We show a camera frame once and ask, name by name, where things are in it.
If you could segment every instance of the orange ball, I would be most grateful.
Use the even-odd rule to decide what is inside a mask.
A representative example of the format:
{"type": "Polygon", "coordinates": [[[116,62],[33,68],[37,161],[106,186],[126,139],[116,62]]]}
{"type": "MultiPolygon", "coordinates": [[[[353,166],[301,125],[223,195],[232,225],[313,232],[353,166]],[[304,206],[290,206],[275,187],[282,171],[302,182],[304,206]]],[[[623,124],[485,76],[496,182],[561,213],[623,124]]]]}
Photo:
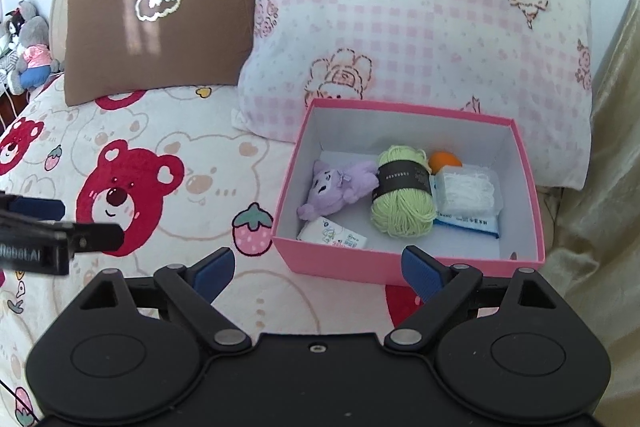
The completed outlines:
{"type": "Polygon", "coordinates": [[[437,174],[444,166],[462,167],[462,162],[457,156],[450,152],[438,151],[434,152],[429,158],[429,166],[432,174],[437,174]]]}

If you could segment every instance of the yarn label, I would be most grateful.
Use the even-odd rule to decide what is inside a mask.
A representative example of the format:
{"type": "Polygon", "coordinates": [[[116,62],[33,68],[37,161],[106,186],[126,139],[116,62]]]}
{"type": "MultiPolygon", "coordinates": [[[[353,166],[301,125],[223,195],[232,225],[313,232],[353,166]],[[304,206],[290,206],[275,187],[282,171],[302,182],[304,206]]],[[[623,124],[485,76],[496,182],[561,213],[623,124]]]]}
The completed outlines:
{"type": "Polygon", "coordinates": [[[395,160],[385,163],[378,168],[377,176],[380,185],[371,194],[371,201],[401,188],[416,188],[431,194],[429,171],[417,162],[395,160]]]}

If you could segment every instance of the purple plush toy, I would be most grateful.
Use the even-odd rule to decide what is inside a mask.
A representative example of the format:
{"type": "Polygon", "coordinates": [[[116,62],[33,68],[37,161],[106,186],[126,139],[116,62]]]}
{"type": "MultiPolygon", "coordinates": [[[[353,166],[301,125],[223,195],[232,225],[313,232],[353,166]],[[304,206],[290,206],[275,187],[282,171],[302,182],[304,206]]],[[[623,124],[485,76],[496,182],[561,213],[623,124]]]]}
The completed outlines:
{"type": "Polygon", "coordinates": [[[298,207],[298,217],[312,221],[340,210],[345,204],[355,203],[378,187],[378,166],[375,162],[361,162],[333,169],[316,160],[314,180],[306,203],[298,207]]]}

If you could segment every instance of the wet wipes pack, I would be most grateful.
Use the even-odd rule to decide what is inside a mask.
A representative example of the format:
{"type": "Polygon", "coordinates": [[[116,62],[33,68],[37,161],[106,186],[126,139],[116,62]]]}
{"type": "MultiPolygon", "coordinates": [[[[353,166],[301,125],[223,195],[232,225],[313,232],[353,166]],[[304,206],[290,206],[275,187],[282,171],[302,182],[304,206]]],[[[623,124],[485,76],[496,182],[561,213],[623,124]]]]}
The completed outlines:
{"type": "Polygon", "coordinates": [[[364,248],[367,243],[367,238],[363,235],[345,229],[326,217],[318,217],[306,223],[298,234],[298,240],[316,243],[316,245],[346,248],[364,248]]]}
{"type": "MultiPolygon", "coordinates": [[[[436,176],[429,176],[431,185],[431,194],[433,195],[433,203],[437,201],[436,176]]],[[[482,217],[458,217],[451,214],[443,214],[438,211],[436,204],[436,212],[438,217],[433,221],[438,225],[447,225],[449,227],[457,227],[459,229],[474,230],[475,232],[493,235],[496,239],[500,237],[498,231],[498,216],[482,216],[482,217]]]]}

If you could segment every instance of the gold curtain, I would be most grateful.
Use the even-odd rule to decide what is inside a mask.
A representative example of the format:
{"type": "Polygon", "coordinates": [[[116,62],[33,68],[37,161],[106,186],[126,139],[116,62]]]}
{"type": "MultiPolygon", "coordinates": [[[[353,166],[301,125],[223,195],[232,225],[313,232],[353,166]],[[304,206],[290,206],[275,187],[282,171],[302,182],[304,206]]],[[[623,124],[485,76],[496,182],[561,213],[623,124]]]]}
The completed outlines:
{"type": "Polygon", "coordinates": [[[631,0],[598,72],[591,162],[565,190],[541,270],[602,341],[612,377],[596,417],[640,426],[640,0],[631,0]]]}

